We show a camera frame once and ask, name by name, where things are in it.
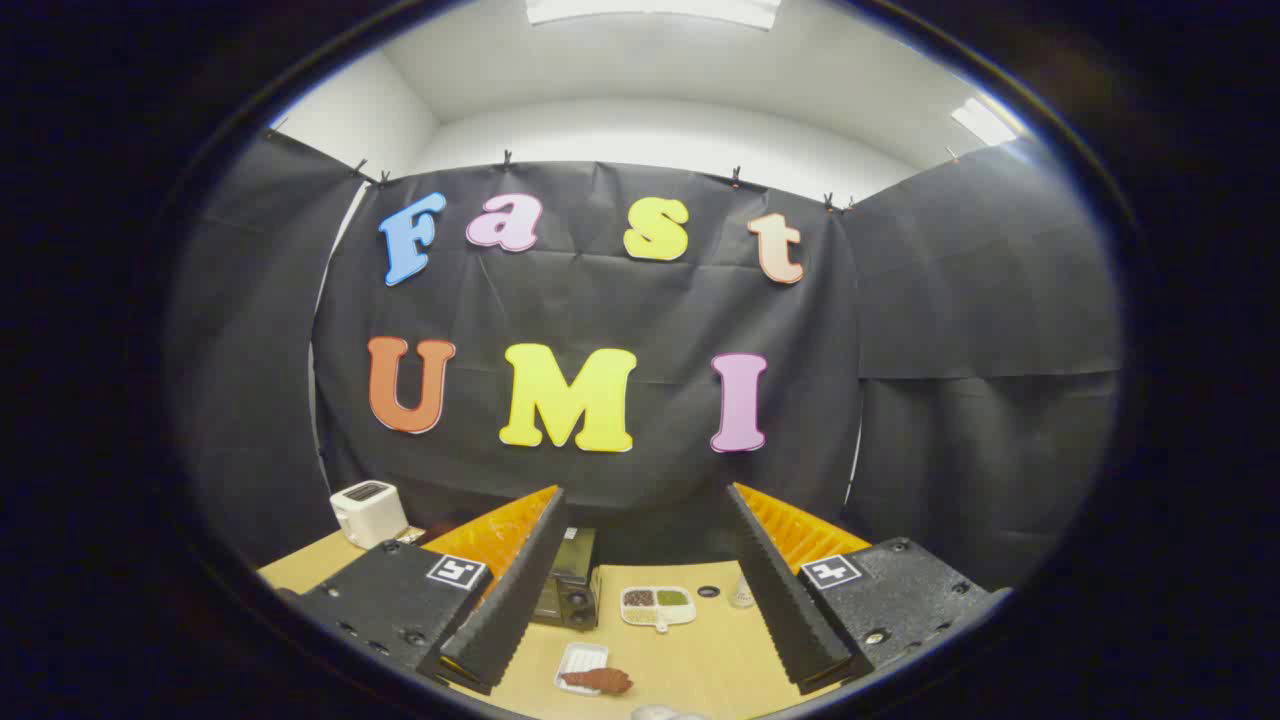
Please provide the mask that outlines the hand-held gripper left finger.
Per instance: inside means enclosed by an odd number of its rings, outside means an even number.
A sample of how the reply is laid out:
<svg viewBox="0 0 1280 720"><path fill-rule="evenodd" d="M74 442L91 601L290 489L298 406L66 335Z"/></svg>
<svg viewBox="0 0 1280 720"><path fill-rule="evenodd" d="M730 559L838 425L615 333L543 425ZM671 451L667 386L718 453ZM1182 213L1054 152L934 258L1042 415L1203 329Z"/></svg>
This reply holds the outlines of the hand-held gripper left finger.
<svg viewBox="0 0 1280 720"><path fill-rule="evenodd" d="M298 597L380 664L489 694L532 619L567 528L558 486L416 546L385 541Z"/></svg>

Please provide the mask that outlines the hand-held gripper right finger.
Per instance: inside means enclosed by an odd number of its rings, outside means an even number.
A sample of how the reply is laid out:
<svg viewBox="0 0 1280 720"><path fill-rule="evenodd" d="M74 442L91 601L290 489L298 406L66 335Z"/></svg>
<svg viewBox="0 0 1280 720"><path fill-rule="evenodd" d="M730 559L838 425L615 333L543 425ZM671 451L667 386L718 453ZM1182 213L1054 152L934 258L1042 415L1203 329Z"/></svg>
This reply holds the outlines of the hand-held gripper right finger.
<svg viewBox="0 0 1280 720"><path fill-rule="evenodd" d="M906 537L873 544L739 483L724 503L742 577L803 694L895 671L1009 596Z"/></svg>

